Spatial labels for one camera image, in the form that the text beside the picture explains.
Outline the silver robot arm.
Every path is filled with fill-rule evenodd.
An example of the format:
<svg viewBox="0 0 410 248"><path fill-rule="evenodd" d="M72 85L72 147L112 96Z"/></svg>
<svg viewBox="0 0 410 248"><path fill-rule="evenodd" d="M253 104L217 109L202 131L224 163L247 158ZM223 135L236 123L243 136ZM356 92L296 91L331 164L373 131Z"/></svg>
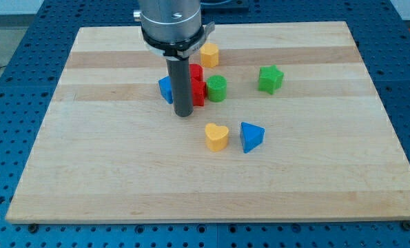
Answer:
<svg viewBox="0 0 410 248"><path fill-rule="evenodd" d="M148 49L171 61L189 58L205 44L215 23L202 23L199 0L139 0L133 11Z"/></svg>

